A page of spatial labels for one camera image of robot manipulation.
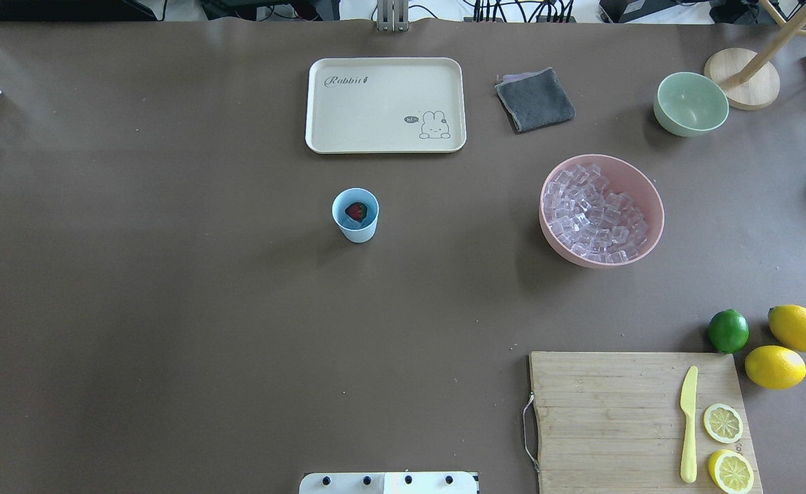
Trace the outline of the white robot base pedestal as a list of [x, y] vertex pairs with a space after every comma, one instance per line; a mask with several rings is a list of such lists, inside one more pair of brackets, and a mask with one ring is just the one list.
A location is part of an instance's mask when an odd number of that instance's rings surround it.
[[479, 493], [477, 473], [453, 471], [386, 471], [311, 473], [299, 493]]

